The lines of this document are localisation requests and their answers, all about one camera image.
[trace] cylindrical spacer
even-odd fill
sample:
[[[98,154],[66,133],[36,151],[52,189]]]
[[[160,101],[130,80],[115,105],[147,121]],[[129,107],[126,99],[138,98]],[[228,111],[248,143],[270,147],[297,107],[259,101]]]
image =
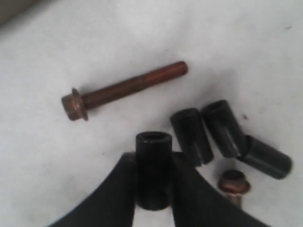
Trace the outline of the cylindrical spacer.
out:
[[[246,136],[246,141],[248,152],[238,160],[278,180],[291,172],[292,160],[288,155],[252,136]]]
[[[202,117],[222,155],[226,158],[245,155],[245,136],[226,100],[202,109]]]
[[[213,160],[214,155],[198,109],[181,110],[172,115],[170,122],[181,150],[195,167]]]
[[[169,206],[172,138],[163,132],[143,132],[136,137],[137,203],[146,210]]]

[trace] bolt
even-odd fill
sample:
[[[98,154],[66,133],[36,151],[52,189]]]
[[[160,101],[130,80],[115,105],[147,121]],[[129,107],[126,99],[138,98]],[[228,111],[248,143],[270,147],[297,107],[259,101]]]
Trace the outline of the bolt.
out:
[[[187,72],[187,64],[179,61],[164,68],[133,77],[82,96],[77,89],[73,88],[70,95],[62,97],[62,104],[70,120],[75,121],[83,118],[87,121],[89,119],[87,110],[132,95],[171,79],[181,77]]]
[[[242,196],[249,192],[250,183],[244,173],[238,170],[224,172],[219,180],[218,188],[226,194],[227,199],[238,207],[242,207]]]

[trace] threaded shaft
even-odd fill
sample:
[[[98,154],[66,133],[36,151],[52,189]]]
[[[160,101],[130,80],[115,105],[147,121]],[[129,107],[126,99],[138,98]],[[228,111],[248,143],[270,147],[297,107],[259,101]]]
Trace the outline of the threaded shaft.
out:
[[[132,95],[148,87],[181,77],[188,72],[185,62],[179,61],[118,84],[87,93],[82,96],[86,110]]]

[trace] hardware part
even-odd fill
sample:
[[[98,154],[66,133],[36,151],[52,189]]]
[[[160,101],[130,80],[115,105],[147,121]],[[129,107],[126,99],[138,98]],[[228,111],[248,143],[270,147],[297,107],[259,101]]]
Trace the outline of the hardware part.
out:
[[[218,188],[226,194],[227,199],[238,207],[242,207],[242,196],[250,190],[250,183],[244,173],[238,170],[224,172]]]
[[[200,112],[196,108],[181,110],[170,118],[181,150],[195,166],[208,164],[214,158]]]
[[[146,210],[169,206],[172,138],[163,132],[143,132],[136,137],[137,203]]]
[[[245,136],[226,100],[202,109],[202,117],[222,155],[226,158],[245,155]]]
[[[292,170],[291,158],[264,142],[246,136],[248,153],[238,160],[275,178],[283,179]]]
[[[88,120],[87,110],[97,108],[106,103],[132,95],[154,85],[184,76],[188,72],[185,62],[179,61],[164,68],[154,70],[118,84],[102,88],[84,95],[73,88],[70,95],[62,98],[62,104],[69,119],[75,121]]]

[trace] short bolt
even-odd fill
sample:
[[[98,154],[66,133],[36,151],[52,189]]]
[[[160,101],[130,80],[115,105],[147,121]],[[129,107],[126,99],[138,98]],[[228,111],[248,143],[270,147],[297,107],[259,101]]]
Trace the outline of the short bolt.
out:
[[[241,208],[242,196],[250,191],[250,183],[243,172],[228,170],[222,174],[218,188],[226,194],[230,202]]]

